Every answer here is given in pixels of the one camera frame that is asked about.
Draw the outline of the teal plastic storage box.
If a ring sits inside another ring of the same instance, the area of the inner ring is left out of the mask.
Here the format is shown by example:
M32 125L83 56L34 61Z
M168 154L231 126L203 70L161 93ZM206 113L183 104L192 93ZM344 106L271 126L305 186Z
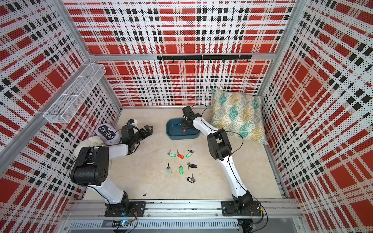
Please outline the teal plastic storage box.
M167 122L166 134L171 140L195 139L200 132L193 129L182 129L182 118L173 118Z

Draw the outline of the black key with green tag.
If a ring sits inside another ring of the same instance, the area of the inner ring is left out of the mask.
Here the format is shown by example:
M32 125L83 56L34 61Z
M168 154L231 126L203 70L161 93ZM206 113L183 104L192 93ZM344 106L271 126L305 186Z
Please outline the black key with green tag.
M194 154L193 150L188 150L188 154L186 155L186 158L191 157Z

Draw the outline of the key with pale teal tag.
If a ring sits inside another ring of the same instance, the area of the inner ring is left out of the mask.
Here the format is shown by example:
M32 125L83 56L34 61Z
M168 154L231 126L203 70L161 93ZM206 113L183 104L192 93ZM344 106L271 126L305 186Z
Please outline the key with pale teal tag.
M172 175L172 170L171 170L170 164L168 164L168 166L166 168L166 172L167 172L168 175Z

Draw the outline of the key with long black tag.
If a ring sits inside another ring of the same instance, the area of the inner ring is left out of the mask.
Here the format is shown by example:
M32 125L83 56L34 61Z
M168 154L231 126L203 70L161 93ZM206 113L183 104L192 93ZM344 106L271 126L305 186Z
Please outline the key with long black tag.
M187 177L187 181L190 182L190 183L195 183L196 180L195 180L195 178L194 178L194 175L191 174L190 177Z

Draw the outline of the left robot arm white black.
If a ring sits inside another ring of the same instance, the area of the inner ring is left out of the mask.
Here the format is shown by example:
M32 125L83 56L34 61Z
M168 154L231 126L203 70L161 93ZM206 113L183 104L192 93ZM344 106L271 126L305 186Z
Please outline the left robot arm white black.
M107 211L128 213L133 207L127 193L110 180L109 162L135 153L140 142L153 134L153 126L138 128L135 121L129 120L122 126L119 139L117 132L107 124L101 125L98 133L109 144L82 147L70 169L70 179L74 184L96 191L105 200Z

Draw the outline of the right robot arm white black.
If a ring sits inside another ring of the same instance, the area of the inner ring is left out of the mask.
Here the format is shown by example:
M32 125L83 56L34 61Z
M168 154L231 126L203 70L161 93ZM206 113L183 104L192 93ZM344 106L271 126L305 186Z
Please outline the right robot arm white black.
M254 200L234 165L232 146L227 132L209 124L201 114L194 113L189 105L184 107L182 112L182 128L198 130L207 137L209 152L223 168L230 184L235 211L238 214L247 214L250 208L254 207Z

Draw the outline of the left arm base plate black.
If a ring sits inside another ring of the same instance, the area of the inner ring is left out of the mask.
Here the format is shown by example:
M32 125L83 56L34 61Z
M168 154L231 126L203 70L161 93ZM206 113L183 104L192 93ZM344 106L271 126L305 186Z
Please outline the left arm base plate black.
M106 204L105 217L123 217L135 215L143 217L146 202L128 202L119 204Z

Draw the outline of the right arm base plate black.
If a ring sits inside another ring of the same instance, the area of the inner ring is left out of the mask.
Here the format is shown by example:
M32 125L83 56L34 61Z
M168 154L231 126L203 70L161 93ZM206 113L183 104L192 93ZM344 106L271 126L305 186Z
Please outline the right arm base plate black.
M223 216L262 216L262 210L258 201L251 204L240 205L237 201L221 201Z

